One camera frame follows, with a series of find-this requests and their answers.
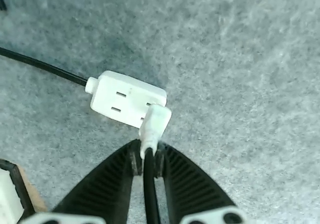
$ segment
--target black cable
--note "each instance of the black cable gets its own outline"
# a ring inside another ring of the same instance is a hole
[[[31,66],[34,66],[34,67],[37,67],[40,69],[43,69],[43,70],[48,71],[50,73],[53,73],[57,76],[60,76],[60,77],[65,78],[67,80],[70,80],[74,83],[80,84],[82,86],[86,86],[87,80],[85,78],[77,76],[73,73],[69,73],[63,69],[54,67],[50,64],[44,63],[44,62],[36,60],[34,58],[27,57],[22,54],[19,54],[19,53],[16,53],[16,52],[13,52],[13,51],[7,50],[5,48],[1,48],[1,47],[0,47],[0,55],[7,57],[7,58],[10,58],[10,59],[13,59],[13,60],[16,60],[16,61],[19,61],[19,62],[22,62],[22,63],[29,64]]]
[[[4,2],[5,0],[0,0],[0,10],[6,11],[7,6],[6,3]]]
[[[145,151],[143,168],[143,190],[146,222],[160,224],[158,200],[154,180],[154,156],[151,148]]]

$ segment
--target white extension cord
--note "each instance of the white extension cord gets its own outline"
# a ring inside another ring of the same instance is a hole
[[[145,150],[158,149],[158,142],[171,118],[165,107],[166,92],[135,78],[105,71],[99,78],[90,77],[85,91],[92,94],[91,108],[104,116],[139,128],[140,156]]]

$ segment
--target gray carpet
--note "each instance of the gray carpet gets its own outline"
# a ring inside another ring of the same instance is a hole
[[[252,219],[320,223],[320,0],[6,2],[0,46],[83,77],[113,70],[164,88],[173,115],[163,140]],[[90,99],[0,58],[0,157],[25,168],[50,209],[138,135]],[[128,223],[145,223],[139,179]]]

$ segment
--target power cord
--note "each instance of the power cord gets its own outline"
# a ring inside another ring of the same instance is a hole
[[[16,53],[16,52],[13,52],[11,50],[7,50],[7,49],[1,48],[1,47],[0,47],[0,55],[7,57],[7,58],[10,58],[10,59],[13,59],[13,60],[16,60],[16,61],[19,61],[19,62],[22,62],[22,63],[29,64],[31,66],[40,68],[42,70],[48,71],[48,72],[53,73],[53,74],[60,76],[62,78],[65,78],[65,79],[72,81],[74,83],[80,84],[82,86],[86,86],[87,80],[85,78],[77,76],[73,73],[67,72],[63,69],[57,68],[51,64],[44,63],[44,62],[39,61],[37,59],[31,58],[31,57],[28,57],[28,56],[25,56],[25,55],[22,55],[22,54],[19,54],[19,53]]]

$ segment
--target mounting hole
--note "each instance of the mounting hole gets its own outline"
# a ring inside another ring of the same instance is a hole
[[[43,224],[59,224],[59,222],[56,221],[56,220],[49,220],[49,221],[46,221],[46,222],[43,223]]]
[[[201,221],[192,221],[189,224],[205,224],[205,223]]]
[[[223,220],[226,224],[240,224],[242,219],[239,215],[235,213],[227,213],[224,215]]]

